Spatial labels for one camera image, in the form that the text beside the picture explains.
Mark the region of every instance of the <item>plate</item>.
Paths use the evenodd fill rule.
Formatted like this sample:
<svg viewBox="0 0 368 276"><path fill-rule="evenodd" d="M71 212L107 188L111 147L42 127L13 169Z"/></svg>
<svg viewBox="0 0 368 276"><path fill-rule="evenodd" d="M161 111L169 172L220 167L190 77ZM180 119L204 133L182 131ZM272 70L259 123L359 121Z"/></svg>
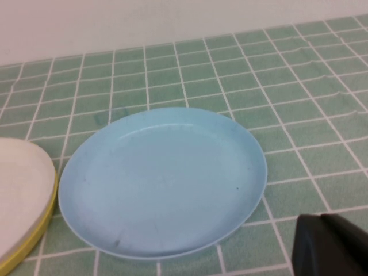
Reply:
<svg viewBox="0 0 368 276"><path fill-rule="evenodd" d="M256 208L266 179L262 149L238 123L201 109L155 109L88 138L64 169L59 205L86 243L162 260L230 235Z"/></svg>

